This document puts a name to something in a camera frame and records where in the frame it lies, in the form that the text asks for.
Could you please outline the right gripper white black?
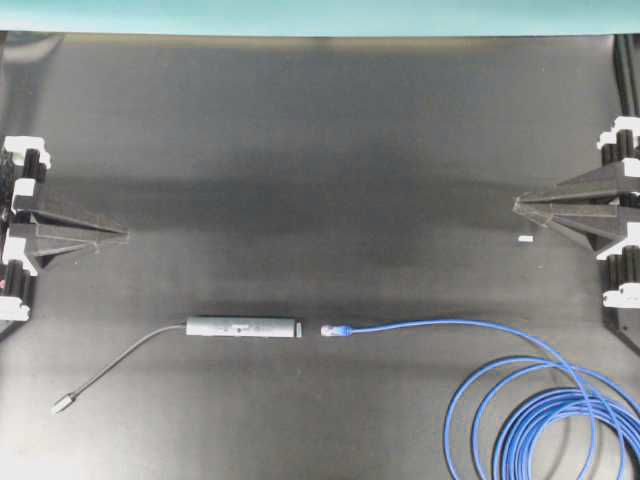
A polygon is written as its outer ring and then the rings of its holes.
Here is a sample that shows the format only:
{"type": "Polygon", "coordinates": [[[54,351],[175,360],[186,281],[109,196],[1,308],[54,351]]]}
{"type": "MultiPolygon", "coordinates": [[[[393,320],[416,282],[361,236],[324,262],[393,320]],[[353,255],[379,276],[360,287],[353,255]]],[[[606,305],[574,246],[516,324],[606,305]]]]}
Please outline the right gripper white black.
{"type": "Polygon", "coordinates": [[[607,205],[515,205],[514,212],[594,252],[604,263],[605,307],[639,306],[639,118],[617,117],[600,135],[604,166],[528,192],[519,203],[554,203],[613,198],[607,205]]]}

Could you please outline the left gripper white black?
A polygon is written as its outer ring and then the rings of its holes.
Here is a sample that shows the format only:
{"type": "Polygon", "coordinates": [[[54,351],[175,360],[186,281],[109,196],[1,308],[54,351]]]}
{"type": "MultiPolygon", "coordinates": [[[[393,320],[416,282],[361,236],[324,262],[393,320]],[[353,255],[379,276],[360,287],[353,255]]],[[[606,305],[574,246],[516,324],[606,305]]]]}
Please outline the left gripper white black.
{"type": "Polygon", "coordinates": [[[126,245],[128,229],[113,218],[55,195],[36,196],[51,168],[41,137],[6,136],[1,145],[1,318],[28,320],[36,279],[61,261],[75,261],[108,247],[126,245]],[[90,241],[25,238],[18,227],[28,214],[45,225],[116,236],[90,241]]]}

